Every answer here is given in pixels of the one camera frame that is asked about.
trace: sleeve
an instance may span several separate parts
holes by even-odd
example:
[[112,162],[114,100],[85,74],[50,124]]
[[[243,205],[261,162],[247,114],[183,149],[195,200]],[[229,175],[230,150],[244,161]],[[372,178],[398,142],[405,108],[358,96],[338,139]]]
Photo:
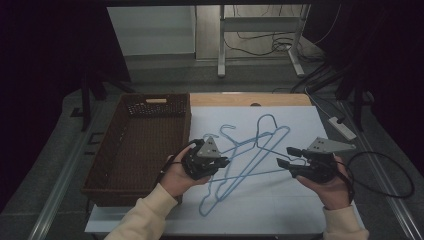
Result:
[[324,208],[323,211],[327,222],[325,240],[368,239],[369,232],[359,225],[353,206],[331,211]]
[[160,185],[144,199],[140,198],[112,230],[106,240],[159,239],[165,228],[165,218],[177,201]]

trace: white board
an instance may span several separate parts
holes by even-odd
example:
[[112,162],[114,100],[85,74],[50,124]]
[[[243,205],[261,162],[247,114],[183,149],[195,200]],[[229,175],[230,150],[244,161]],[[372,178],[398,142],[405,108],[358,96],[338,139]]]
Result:
[[[220,152],[235,147],[234,142],[220,133],[223,125],[227,125],[223,132],[241,143],[255,139],[261,117],[258,134],[269,134],[258,140],[258,146],[273,152],[287,155],[287,147],[305,149],[317,137],[327,138],[315,107],[192,107],[191,110],[190,139],[204,138],[208,134],[219,136],[214,140]],[[285,235],[315,234],[324,230],[323,205],[317,195],[278,167],[276,158],[284,157],[253,147],[253,143],[240,145],[236,154],[244,153],[235,158],[231,158],[232,151],[222,154],[231,158],[232,163],[220,169],[212,180],[225,179],[226,171],[227,178],[252,176],[189,189],[183,196],[183,203],[167,217],[165,235]],[[110,232],[128,210],[95,207],[86,232]]]

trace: metal frame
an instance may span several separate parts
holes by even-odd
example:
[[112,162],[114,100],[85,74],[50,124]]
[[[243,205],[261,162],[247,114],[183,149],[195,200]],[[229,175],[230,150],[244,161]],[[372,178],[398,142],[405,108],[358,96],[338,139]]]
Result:
[[297,46],[306,24],[309,9],[307,4],[300,17],[225,17],[225,5],[220,5],[218,77],[225,77],[225,40],[226,32],[294,32],[292,46],[288,51],[290,60],[298,77],[305,72],[299,63]]

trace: wicker basket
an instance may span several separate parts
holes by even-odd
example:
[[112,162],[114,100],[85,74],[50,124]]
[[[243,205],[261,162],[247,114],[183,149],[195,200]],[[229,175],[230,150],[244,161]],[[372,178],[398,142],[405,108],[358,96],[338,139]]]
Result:
[[190,123],[189,94],[122,95],[82,193],[100,207],[134,206],[167,156],[187,144]]

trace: black cable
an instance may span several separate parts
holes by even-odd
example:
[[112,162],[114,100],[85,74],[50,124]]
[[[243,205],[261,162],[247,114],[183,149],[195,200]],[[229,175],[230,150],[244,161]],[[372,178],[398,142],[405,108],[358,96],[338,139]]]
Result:
[[373,151],[360,152],[360,153],[355,154],[353,157],[351,157],[349,159],[348,163],[346,164],[346,166],[349,167],[349,165],[354,160],[356,160],[357,157],[359,157],[359,156],[361,156],[363,154],[375,154],[375,155],[378,155],[378,156],[381,156],[381,157],[385,157],[389,161],[391,161],[393,164],[395,164],[405,174],[405,176],[408,178],[408,181],[409,181],[409,184],[410,184],[410,191],[409,191],[409,193],[404,194],[404,195],[393,195],[393,194],[385,193],[383,191],[380,191],[380,190],[371,188],[367,184],[362,183],[362,182],[360,182],[360,181],[358,181],[356,179],[355,179],[354,183],[358,183],[359,185],[361,185],[362,187],[368,189],[371,192],[378,193],[378,194],[381,194],[381,195],[384,195],[384,196],[387,196],[387,197],[392,197],[392,198],[402,198],[402,199],[409,198],[409,197],[411,197],[415,193],[415,185],[414,185],[414,182],[412,181],[411,177],[409,176],[408,172],[399,163],[397,163],[394,159],[390,158],[389,156],[387,156],[385,154],[382,154],[382,153],[379,153],[379,152],[373,152]]
[[252,52],[246,51],[246,50],[241,49],[241,48],[234,48],[234,47],[229,46],[225,39],[224,39],[224,43],[225,43],[225,45],[227,45],[227,47],[229,49],[245,52],[245,53],[248,53],[248,54],[251,54],[251,55],[254,55],[254,56],[265,56],[265,55],[269,55],[273,52],[276,52],[278,50],[277,48],[275,48],[275,49],[272,49],[270,52],[267,52],[267,53],[252,53]]
[[182,148],[180,148],[174,155],[171,155],[171,157],[168,159],[168,161],[166,161],[165,165],[162,167],[162,169],[160,170],[158,176],[156,177],[156,180],[155,180],[155,183],[153,185],[153,188],[155,188],[156,185],[158,183],[160,183],[160,181],[162,180],[163,176],[165,176],[166,171],[168,171],[168,169],[171,167],[171,165],[177,163],[177,162],[174,162],[174,160],[178,156],[178,154],[180,154],[184,149],[186,149],[191,144],[194,144],[194,143],[197,143],[197,142],[200,142],[200,141],[201,140],[199,140],[199,139],[191,140],[185,146],[183,146]]

